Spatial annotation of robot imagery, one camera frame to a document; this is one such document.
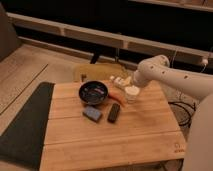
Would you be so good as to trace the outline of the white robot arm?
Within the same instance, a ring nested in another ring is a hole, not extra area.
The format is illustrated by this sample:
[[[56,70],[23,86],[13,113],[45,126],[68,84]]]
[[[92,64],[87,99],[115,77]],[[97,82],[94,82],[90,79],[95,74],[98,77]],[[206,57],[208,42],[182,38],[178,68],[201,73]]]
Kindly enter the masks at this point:
[[[146,87],[156,80],[200,101],[187,138],[182,171],[213,171],[213,75],[169,67],[165,55],[142,60],[130,84]]]

